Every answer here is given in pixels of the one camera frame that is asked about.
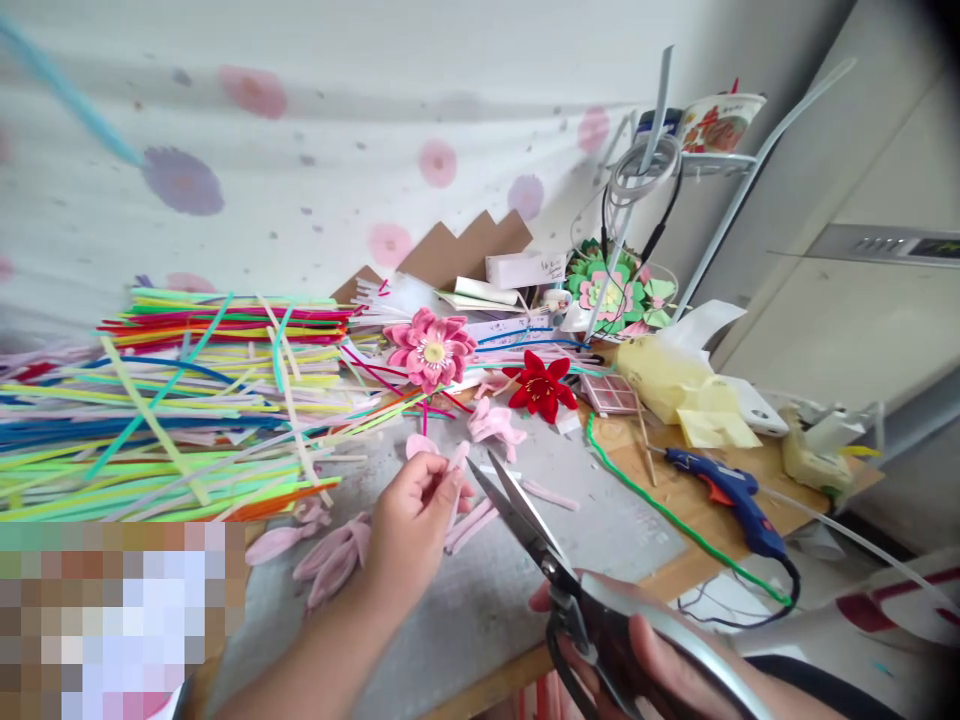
pixelated area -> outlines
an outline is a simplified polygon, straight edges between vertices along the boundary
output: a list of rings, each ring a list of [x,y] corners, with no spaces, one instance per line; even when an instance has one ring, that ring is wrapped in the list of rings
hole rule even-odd
[[[243,624],[241,523],[0,525],[0,708],[143,720]]]

scissor blade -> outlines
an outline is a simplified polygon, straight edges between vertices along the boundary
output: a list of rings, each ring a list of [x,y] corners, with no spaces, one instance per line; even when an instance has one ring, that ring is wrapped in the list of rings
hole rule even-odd
[[[546,540],[546,538],[542,538],[533,526],[527,522],[526,518],[517,512],[513,503],[511,503],[510,500],[507,499],[507,496],[490,481],[490,478],[474,464],[473,460],[467,458],[467,464],[477,478],[480,487],[483,488],[483,491],[487,494],[487,498],[493,503],[497,512],[500,513],[500,517],[503,518],[507,527],[510,528],[510,532],[517,538],[517,542],[523,545],[523,548],[539,567],[543,560],[543,552],[541,550],[543,543],[538,541],[541,539]]]
[[[560,543],[553,537],[550,528],[547,527],[543,518],[540,517],[540,513],[533,507],[533,503],[530,502],[530,498],[527,497],[523,488],[517,484],[516,480],[510,477],[509,473],[507,473],[506,469],[504,469],[503,465],[492,452],[488,450],[487,455],[490,456],[490,463],[493,465],[493,469],[497,471],[500,484],[503,485],[503,489],[507,491],[507,496],[510,498],[513,507],[516,508],[517,512],[523,516],[527,523],[539,533],[540,537],[550,544],[550,547],[553,548],[557,556],[569,564],[566,555],[564,555],[563,550],[560,549]]]

white box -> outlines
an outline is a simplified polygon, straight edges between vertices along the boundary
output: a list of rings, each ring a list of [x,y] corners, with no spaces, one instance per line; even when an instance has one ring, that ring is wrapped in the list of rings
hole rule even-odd
[[[566,277],[565,253],[522,252],[487,257],[487,282],[501,290],[553,285]]]

hand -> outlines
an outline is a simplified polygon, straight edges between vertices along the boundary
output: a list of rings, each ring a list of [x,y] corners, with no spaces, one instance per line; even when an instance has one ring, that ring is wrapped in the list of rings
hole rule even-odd
[[[757,693],[760,699],[771,708],[771,693],[776,689],[771,686],[769,678],[759,672],[743,658],[723,645],[717,638],[702,632],[692,625],[682,615],[651,598],[636,585],[620,582],[603,575],[594,574],[598,580],[622,595],[633,597],[645,603],[659,606],[664,612],[671,613],[677,620],[684,623],[700,635],[738,673],[748,685]],[[530,598],[530,608],[537,612],[550,610],[549,585],[544,583]],[[679,698],[690,707],[699,717],[708,720],[740,720],[739,710],[715,688],[700,671],[686,660],[666,640],[657,635],[650,623],[641,615],[630,618],[630,645],[637,662],[650,677],[653,684],[663,688],[666,692]],[[628,720],[600,689],[600,681],[593,668],[587,664],[574,649],[567,637],[559,638],[560,652],[570,664],[573,671],[579,676],[584,687],[594,697],[601,720]],[[662,698],[652,692],[646,698],[663,717],[672,717],[672,713],[664,705]]]
[[[372,593],[403,613],[420,601],[440,568],[454,504],[457,512],[468,512],[475,494],[459,469],[446,473],[446,458],[417,453],[373,511],[364,575]]]

scissors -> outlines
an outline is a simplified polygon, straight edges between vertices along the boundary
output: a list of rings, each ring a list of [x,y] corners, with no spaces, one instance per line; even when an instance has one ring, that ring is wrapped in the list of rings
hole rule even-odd
[[[641,696],[654,702],[659,700],[655,704],[666,706],[677,720],[699,717],[682,698],[658,685],[637,662],[630,646],[628,623],[633,615],[643,615],[653,630],[725,694],[744,718],[773,720],[733,668],[684,623],[655,605],[611,590],[592,575],[578,577],[526,493],[493,453],[489,455],[506,495],[472,460],[467,458],[467,462],[510,532],[550,581],[547,648],[560,679],[584,718],[598,720],[599,714],[570,664],[560,654],[561,634],[570,638],[580,657],[593,667],[600,686],[614,705],[631,720],[644,720],[636,703]]]

